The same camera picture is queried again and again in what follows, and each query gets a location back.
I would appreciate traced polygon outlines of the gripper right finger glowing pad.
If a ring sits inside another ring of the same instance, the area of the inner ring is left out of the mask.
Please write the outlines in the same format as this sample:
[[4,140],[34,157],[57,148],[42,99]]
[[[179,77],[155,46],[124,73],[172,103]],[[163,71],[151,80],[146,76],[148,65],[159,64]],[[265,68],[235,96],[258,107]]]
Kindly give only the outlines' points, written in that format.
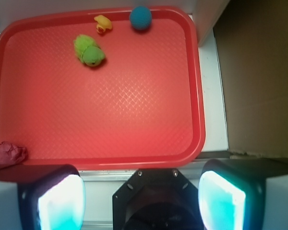
[[198,202],[208,230],[288,230],[288,158],[208,160]]

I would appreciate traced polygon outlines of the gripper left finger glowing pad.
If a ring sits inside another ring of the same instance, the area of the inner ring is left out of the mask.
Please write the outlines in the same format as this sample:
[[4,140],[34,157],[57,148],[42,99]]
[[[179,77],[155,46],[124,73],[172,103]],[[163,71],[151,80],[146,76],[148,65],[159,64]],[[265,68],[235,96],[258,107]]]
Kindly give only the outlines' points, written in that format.
[[79,230],[84,211],[75,166],[0,165],[0,230]]

